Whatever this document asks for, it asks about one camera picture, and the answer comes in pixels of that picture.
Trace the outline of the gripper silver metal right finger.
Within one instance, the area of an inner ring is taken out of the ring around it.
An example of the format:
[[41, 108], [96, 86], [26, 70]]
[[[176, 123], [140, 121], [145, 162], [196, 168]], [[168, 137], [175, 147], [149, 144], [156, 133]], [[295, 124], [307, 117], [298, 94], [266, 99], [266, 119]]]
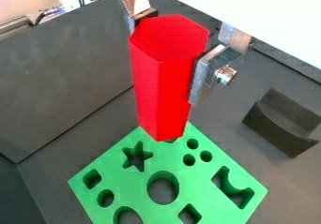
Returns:
[[229, 86], [236, 71], [231, 63], [243, 56], [249, 45], [251, 36], [229, 26], [220, 24], [217, 44], [196, 59], [189, 85], [188, 102], [197, 106], [211, 94], [212, 87], [220, 83]]

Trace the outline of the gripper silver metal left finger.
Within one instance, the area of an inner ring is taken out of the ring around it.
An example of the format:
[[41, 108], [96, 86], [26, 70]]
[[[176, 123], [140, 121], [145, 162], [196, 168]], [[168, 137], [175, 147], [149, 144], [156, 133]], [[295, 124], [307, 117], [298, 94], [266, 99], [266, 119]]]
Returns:
[[129, 33], [137, 24], [146, 18], [157, 16], [157, 10], [150, 6], [149, 0], [117, 0], [122, 10]]

